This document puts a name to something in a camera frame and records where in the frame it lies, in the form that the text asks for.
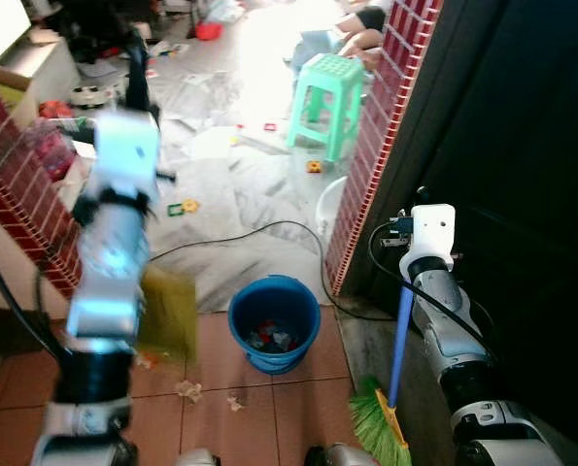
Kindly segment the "sitting person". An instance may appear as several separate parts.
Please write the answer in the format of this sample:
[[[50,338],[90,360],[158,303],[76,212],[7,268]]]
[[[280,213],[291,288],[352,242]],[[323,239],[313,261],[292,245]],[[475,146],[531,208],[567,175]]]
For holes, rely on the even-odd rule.
[[[386,19],[387,9],[377,5],[362,6],[339,18],[334,23],[341,36],[338,56],[358,59],[365,71],[373,71],[381,57]]]

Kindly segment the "blue plastic bucket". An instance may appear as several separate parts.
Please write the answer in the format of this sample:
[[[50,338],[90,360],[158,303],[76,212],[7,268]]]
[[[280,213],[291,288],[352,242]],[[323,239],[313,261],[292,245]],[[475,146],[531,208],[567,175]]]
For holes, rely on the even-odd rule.
[[[271,275],[240,289],[229,305],[229,329],[246,360],[267,376],[283,376],[305,359],[321,325],[320,303],[306,284],[293,277]],[[300,347],[289,353],[260,353],[245,343],[246,333],[264,320],[284,322],[300,339]]]

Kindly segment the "cardboard box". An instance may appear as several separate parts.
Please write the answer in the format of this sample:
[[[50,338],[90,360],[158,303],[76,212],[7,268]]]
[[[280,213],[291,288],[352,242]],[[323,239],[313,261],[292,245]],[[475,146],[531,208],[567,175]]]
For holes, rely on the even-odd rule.
[[[39,99],[30,90],[30,77],[0,66],[0,98],[18,128],[34,124],[39,110]]]

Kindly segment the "green broom with blue handle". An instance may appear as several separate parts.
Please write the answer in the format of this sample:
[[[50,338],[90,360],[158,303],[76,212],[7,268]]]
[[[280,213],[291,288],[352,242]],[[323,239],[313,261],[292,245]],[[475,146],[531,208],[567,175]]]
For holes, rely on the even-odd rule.
[[[372,457],[373,466],[413,466],[408,441],[398,420],[398,398],[416,293],[399,272],[391,271],[378,260],[376,244],[379,240],[393,240],[393,217],[374,227],[367,241],[370,261],[383,274],[395,279],[400,287],[396,298],[390,380],[381,389],[377,379],[364,379],[357,394],[348,400],[348,409],[356,438]]]

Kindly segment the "red plastic basin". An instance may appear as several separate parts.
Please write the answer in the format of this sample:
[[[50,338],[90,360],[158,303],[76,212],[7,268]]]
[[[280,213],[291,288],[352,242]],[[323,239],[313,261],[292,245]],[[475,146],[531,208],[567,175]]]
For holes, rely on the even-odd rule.
[[[221,23],[217,22],[200,22],[192,28],[192,36],[203,43],[213,43],[217,40],[223,31]]]

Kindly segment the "green plastic stool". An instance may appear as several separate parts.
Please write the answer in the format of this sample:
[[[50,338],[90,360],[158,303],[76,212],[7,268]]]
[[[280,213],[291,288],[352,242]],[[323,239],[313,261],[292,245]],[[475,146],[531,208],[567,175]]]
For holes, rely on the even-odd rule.
[[[325,161],[341,160],[346,144],[357,136],[365,77],[363,63],[355,58],[321,53],[305,63],[294,85],[286,144],[320,143]]]

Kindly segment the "dark door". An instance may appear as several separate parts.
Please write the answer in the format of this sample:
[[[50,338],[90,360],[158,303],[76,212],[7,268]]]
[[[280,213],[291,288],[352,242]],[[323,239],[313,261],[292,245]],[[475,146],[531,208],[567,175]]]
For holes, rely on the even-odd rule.
[[[494,386],[578,466],[578,0],[391,0],[382,48],[378,181],[343,284],[396,303],[370,232],[414,204],[453,205],[453,276],[478,305]],[[422,330],[404,364],[413,466],[456,466]]]

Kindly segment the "grey left robot knee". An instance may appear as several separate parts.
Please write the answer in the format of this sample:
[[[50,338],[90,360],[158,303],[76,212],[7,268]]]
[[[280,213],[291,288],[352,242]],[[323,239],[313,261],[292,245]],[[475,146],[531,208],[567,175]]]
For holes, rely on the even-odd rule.
[[[222,463],[208,449],[190,449],[178,456],[172,466],[222,466]]]

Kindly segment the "grey robot knee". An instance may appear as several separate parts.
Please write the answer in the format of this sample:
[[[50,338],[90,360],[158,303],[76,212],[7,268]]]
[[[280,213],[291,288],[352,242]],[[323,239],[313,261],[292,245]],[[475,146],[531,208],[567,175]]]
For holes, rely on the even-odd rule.
[[[208,449],[190,449],[178,456],[172,466],[222,466],[222,463]]]
[[[357,462],[351,447],[336,443],[324,447],[315,445],[307,448],[302,466],[362,466]]]

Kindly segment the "rubbish in bucket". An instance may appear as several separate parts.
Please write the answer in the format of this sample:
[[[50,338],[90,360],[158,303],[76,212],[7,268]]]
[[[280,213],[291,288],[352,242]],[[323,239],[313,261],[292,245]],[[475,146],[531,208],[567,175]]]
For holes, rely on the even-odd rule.
[[[300,347],[300,339],[284,322],[267,319],[246,333],[245,343],[260,353],[289,353]]]

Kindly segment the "light blue cloth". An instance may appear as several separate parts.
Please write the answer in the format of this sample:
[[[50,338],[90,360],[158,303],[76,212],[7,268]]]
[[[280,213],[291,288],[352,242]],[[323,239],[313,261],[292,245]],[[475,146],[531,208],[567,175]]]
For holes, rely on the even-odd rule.
[[[288,66],[294,75],[317,54],[337,54],[346,44],[345,35],[332,30],[303,31],[289,54]]]

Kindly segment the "grey right robot knee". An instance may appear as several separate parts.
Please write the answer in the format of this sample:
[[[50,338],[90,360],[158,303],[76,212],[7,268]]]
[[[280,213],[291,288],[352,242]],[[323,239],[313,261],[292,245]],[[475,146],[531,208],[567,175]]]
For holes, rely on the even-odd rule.
[[[351,447],[336,443],[324,447],[315,445],[307,448],[302,466],[362,466],[357,462]]]

